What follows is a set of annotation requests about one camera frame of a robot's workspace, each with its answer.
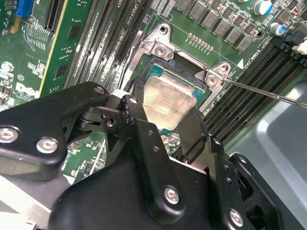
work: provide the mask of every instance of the robotic arm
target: robotic arm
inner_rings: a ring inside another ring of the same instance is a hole
[[[170,159],[142,106],[86,82],[0,113],[0,199],[50,230],[303,229],[243,156],[225,154],[191,110]],[[67,145],[107,133],[106,167],[72,185]]]

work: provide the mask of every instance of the electronic component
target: electronic component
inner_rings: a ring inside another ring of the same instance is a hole
[[[236,20],[234,22],[234,25],[239,27],[241,25],[241,23],[244,21],[244,19],[245,18],[242,15],[238,15],[238,17],[236,18]]]
[[[74,143],[72,143],[72,144],[70,145],[70,148],[71,148],[72,150],[78,150],[79,147],[80,147],[79,142],[74,142]]]
[[[293,50],[295,50],[297,53],[302,55],[307,55],[307,40],[302,42],[298,46],[292,47]]]
[[[205,9],[206,9],[205,4],[203,4],[201,1],[197,1],[194,7],[192,8],[191,12],[189,13],[189,17],[197,21],[201,17]]]
[[[291,13],[287,9],[284,9],[280,12],[277,20],[279,20],[281,23],[285,23],[286,21],[289,20],[290,16]]]
[[[294,16],[297,16],[300,12],[301,12],[301,8],[295,7],[295,8],[291,11],[291,14],[293,14]]]
[[[233,14],[231,15],[231,20],[234,22],[238,18],[238,15]]]
[[[228,21],[226,21],[225,19],[220,18],[219,19],[219,23],[218,23],[216,29],[214,30],[214,32],[217,35],[222,37],[226,33],[226,31],[229,28],[229,26],[230,26],[230,23]]]
[[[270,32],[276,36],[283,36],[287,32],[287,27],[278,23],[272,23],[270,25]]]
[[[245,29],[248,27],[248,23],[243,22],[243,23],[241,24],[241,27],[242,27],[243,30],[245,30]]]
[[[253,11],[256,15],[268,15],[273,8],[272,2],[269,0],[259,0],[255,2]]]
[[[224,14],[225,10],[226,10],[226,7],[225,7],[225,6],[221,6],[221,7],[220,7],[220,13],[221,13],[221,14]]]
[[[241,34],[242,32],[237,27],[233,27],[230,33],[228,33],[228,35],[226,36],[225,40],[231,44],[234,44],[241,36]]]
[[[148,121],[159,129],[174,130],[205,94],[205,90],[157,64],[153,65],[145,80],[144,110]]]
[[[10,95],[11,91],[12,91],[11,88],[4,87],[2,93],[6,94],[6,95]]]
[[[220,4],[222,3],[221,0],[215,0],[212,5],[211,8],[214,9],[215,11],[217,10],[217,8],[220,6]]]
[[[191,3],[192,0],[178,0],[178,2],[176,3],[175,7],[184,12],[187,10],[189,4]]]
[[[283,41],[286,42],[287,44],[298,46],[303,42],[305,37],[306,34],[298,30],[294,31],[293,34],[288,34]]]
[[[223,16],[225,18],[229,18],[229,16],[232,14],[233,11],[234,11],[234,9],[232,9],[231,7],[227,7],[225,12],[223,13]]]
[[[252,42],[253,42],[253,39],[251,39],[249,36],[244,36],[242,40],[238,43],[236,48],[239,51],[244,52]]]
[[[217,20],[217,18],[218,18],[218,15],[214,11],[209,11],[209,13],[207,14],[207,16],[202,22],[202,26],[208,29],[211,29],[215,21]]]
[[[207,1],[207,4],[208,4],[209,6],[211,6],[213,2],[214,2],[214,0],[208,0],[208,1]]]
[[[60,77],[62,77],[65,74],[67,67],[68,67],[67,65],[59,66],[54,79],[59,79]]]
[[[250,34],[250,32],[252,32],[254,28],[255,28],[255,25],[249,24],[247,28],[245,29],[245,33]]]
[[[293,10],[294,7],[298,4],[297,0],[291,0],[289,5],[288,5],[288,9]]]
[[[77,38],[80,31],[81,31],[81,25],[72,25],[67,39],[71,40]]]
[[[31,16],[34,0],[18,0],[16,15],[21,18]]]

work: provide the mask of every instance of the capacitor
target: capacitor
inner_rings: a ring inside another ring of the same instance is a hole
[[[267,15],[271,12],[273,5],[271,1],[259,0],[255,2],[253,11],[256,15]]]
[[[272,23],[270,25],[270,32],[276,36],[283,36],[287,31],[287,27],[279,23]]]

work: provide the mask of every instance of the screw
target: screw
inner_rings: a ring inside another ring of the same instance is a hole
[[[162,58],[166,55],[166,49],[162,46],[158,46],[156,49],[155,49],[155,54]]]
[[[135,104],[139,103],[138,100],[136,100],[134,97],[130,97],[129,100]]]
[[[168,136],[161,136],[163,144],[167,144],[169,142],[169,137]]]
[[[238,227],[243,226],[243,219],[237,211],[235,211],[234,209],[231,209],[229,211],[229,215],[235,225],[237,225]]]
[[[42,138],[36,143],[36,148],[41,153],[53,153],[58,149],[58,144],[53,138]]]
[[[112,127],[114,123],[115,123],[115,120],[113,120],[112,118],[109,118],[108,120],[106,120],[107,127]]]
[[[242,161],[244,164],[246,164],[246,163],[247,163],[247,162],[246,162],[246,159],[245,159],[244,157],[239,156],[239,159],[240,159],[240,161]]]
[[[217,80],[216,80],[216,77],[213,76],[213,75],[210,75],[206,78],[206,85],[207,86],[214,86],[217,84]]]
[[[167,199],[167,201],[173,205],[176,205],[179,203],[179,194],[178,192],[171,188],[171,187],[166,187],[164,190],[164,196]]]
[[[216,144],[221,145],[221,142],[220,142],[218,139],[213,138],[213,140],[214,140],[214,142],[215,142]]]
[[[11,143],[19,137],[19,133],[14,128],[0,128],[0,143]]]
[[[97,86],[96,88],[94,88],[94,90],[95,90],[97,93],[100,93],[100,94],[104,94],[104,93],[105,93],[104,89],[103,89],[102,87],[99,87],[99,86]]]

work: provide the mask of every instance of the black plastic bracket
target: black plastic bracket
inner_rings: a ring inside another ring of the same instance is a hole
[[[46,181],[57,175],[67,155],[67,141],[77,117],[90,107],[104,105],[109,93],[86,82],[1,112],[0,128],[17,131],[17,139],[0,143],[0,174]],[[36,144],[51,138],[52,153],[42,153]]]

